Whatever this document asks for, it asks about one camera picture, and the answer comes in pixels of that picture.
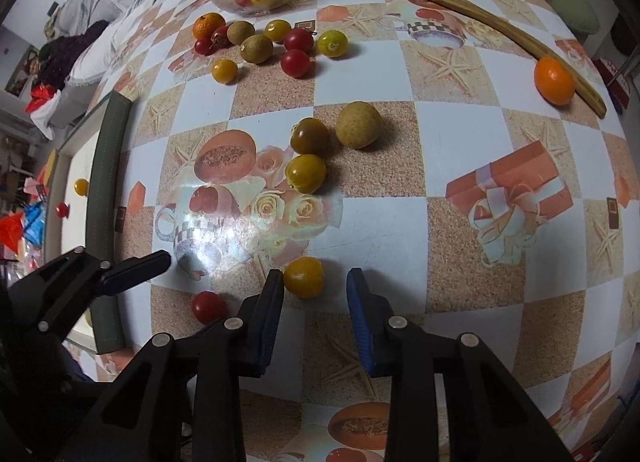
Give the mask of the red cherry tomato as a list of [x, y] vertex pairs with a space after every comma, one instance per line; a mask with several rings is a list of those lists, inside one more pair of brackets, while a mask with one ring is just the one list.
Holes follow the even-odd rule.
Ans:
[[192, 300], [191, 309], [195, 320], [203, 326], [227, 318], [229, 315], [228, 306], [224, 299], [210, 291], [199, 292]]

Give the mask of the yellow cherry tomato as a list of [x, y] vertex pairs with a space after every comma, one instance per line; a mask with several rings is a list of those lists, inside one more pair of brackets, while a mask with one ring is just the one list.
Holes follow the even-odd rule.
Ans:
[[320, 260], [302, 256], [296, 258], [284, 270], [284, 286], [302, 300], [319, 296], [324, 289], [324, 269]]

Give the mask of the orange beside bowl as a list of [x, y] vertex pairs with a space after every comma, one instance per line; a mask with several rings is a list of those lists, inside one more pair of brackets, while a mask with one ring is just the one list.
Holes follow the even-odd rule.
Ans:
[[192, 34], [196, 40], [210, 40], [216, 29], [226, 25], [226, 20], [218, 12], [202, 14], [193, 23]]

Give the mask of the checkered fruit tablecloth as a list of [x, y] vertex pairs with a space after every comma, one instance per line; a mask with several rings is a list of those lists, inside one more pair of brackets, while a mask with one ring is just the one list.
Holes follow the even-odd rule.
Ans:
[[[252, 461], [375, 460], [390, 382], [360, 366], [349, 269], [428, 332], [477, 334], [567, 448], [622, 405], [639, 345], [639, 183], [614, 112], [548, 104], [535, 63], [495, 30], [420, 0], [294, 0], [280, 12], [349, 41], [296, 80], [277, 62], [214, 81], [193, 49], [209, 0], [147, 0], [100, 92], [134, 103], [122, 152], [122, 256], [170, 271], [120, 304], [135, 345], [198, 325], [195, 294], [230, 306], [299, 256], [326, 273], [288, 295], [267, 373], [242, 382]], [[366, 148], [335, 135], [372, 104]]]

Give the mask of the snack packet pile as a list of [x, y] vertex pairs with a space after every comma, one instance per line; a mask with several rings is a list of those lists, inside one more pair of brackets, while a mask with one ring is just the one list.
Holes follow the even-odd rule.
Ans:
[[26, 142], [1, 137], [1, 282], [20, 281], [44, 264], [44, 224], [56, 151], [34, 172]]

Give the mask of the grey white sofa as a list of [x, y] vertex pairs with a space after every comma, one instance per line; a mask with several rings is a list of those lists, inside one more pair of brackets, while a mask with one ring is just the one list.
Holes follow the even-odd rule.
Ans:
[[53, 97], [30, 118], [48, 139], [55, 137], [53, 119], [62, 113], [63, 90], [96, 84], [124, 48], [118, 38], [124, 20], [146, 0], [68, 0], [55, 18], [55, 38], [40, 49], [35, 86], [51, 87]]

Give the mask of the curved wooden stick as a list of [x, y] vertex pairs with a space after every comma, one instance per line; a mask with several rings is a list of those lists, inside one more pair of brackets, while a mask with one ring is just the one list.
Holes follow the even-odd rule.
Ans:
[[556, 52], [540, 40], [537, 40], [527, 32], [517, 26], [514, 26], [509, 20], [506, 20], [506, 18], [498, 17], [496, 14], [492, 14], [482, 7], [473, 4], [469, 0], [428, 1], [454, 11], [457, 14], [463, 14], [465, 17], [484, 23], [485, 26], [490, 26], [491, 29], [500, 32], [505, 37], [513, 40], [515, 44], [518, 44], [518, 46], [526, 50], [529, 55], [536, 59], [548, 57], [562, 62], [563, 66], [565, 66], [565, 69], [575, 82], [576, 94], [582, 98], [586, 104], [588, 104], [598, 118], [601, 120], [605, 118], [606, 105], [600, 94], [572, 66], [570, 66]]

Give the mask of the brown kiwi fruit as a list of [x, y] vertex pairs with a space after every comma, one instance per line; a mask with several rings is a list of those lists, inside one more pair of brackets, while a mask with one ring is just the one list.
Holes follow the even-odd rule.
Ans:
[[354, 101], [341, 110], [335, 124], [340, 143], [352, 149], [366, 148], [381, 135], [383, 120], [380, 112], [363, 101]]

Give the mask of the white shallow tray box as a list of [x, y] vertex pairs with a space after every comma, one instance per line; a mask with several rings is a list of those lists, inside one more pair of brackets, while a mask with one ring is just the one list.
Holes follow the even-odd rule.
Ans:
[[114, 260], [116, 191], [131, 101], [110, 92], [58, 149], [50, 179], [43, 260], [82, 246]]

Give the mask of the lone orange by stick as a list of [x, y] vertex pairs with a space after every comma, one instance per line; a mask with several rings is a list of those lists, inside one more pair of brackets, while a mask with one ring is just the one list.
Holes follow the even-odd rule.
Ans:
[[534, 69], [536, 89], [548, 101], [557, 107], [570, 104], [575, 95], [575, 81], [558, 59], [540, 58]]

